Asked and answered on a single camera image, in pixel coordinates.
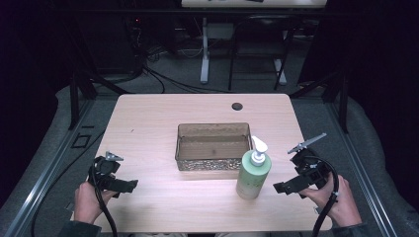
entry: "wooden table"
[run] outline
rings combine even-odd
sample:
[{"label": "wooden table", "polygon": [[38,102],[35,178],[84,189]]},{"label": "wooden table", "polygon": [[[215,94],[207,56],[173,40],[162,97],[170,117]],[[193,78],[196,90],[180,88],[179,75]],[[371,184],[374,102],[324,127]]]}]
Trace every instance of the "wooden table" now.
[{"label": "wooden table", "polygon": [[[235,111],[231,105],[241,103]],[[238,171],[179,171],[175,161],[180,123],[248,122],[269,146],[272,169],[256,199],[235,190]],[[125,158],[117,179],[139,180],[132,194],[108,204],[119,232],[242,232],[311,230],[315,204],[278,195],[273,184],[296,176],[287,151],[303,138],[287,95],[124,95],[116,104],[97,155]],[[102,214],[96,221],[111,232]],[[323,229],[331,228],[326,218]]]}]

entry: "green soap bottle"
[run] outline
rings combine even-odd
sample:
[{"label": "green soap bottle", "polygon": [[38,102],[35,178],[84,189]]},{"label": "green soap bottle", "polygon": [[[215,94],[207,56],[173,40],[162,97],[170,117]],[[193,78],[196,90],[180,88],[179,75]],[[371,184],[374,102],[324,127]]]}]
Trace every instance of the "green soap bottle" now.
[{"label": "green soap bottle", "polygon": [[256,136],[252,139],[255,150],[244,153],[236,185],[238,195],[244,199],[258,197],[272,166],[271,158],[265,154],[268,146]]}]

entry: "wrist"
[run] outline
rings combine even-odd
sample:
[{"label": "wrist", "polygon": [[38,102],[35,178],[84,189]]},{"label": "wrist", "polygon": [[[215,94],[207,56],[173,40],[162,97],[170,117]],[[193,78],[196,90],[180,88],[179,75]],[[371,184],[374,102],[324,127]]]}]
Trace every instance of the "wrist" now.
[{"label": "wrist", "polygon": [[78,222],[84,222],[87,224],[95,223],[95,218],[93,218],[92,216],[74,215],[74,220]]},{"label": "wrist", "polygon": [[361,216],[359,213],[352,213],[352,214],[343,214],[344,212],[340,211],[332,211],[330,213],[330,218],[339,226],[339,227],[347,227],[351,225],[358,225],[363,223]]}]

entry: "white pump head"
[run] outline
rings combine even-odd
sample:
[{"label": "white pump head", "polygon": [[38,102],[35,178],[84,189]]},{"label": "white pump head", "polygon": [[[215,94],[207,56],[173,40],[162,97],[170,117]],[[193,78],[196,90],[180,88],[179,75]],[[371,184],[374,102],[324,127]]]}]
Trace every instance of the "white pump head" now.
[{"label": "white pump head", "polygon": [[252,164],[254,166],[261,166],[265,162],[265,152],[268,150],[268,145],[256,136],[252,136],[255,142],[255,151],[252,153]]}]

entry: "sleeve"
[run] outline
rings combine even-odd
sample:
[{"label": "sleeve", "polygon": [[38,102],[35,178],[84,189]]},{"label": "sleeve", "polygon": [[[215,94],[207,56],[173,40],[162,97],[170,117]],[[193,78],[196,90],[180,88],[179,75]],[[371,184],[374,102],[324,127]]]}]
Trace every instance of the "sleeve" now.
[{"label": "sleeve", "polygon": [[332,229],[335,237],[370,237],[368,225],[365,223]]},{"label": "sleeve", "polygon": [[58,237],[79,236],[96,237],[101,233],[101,227],[79,221],[68,221],[62,227]]}]

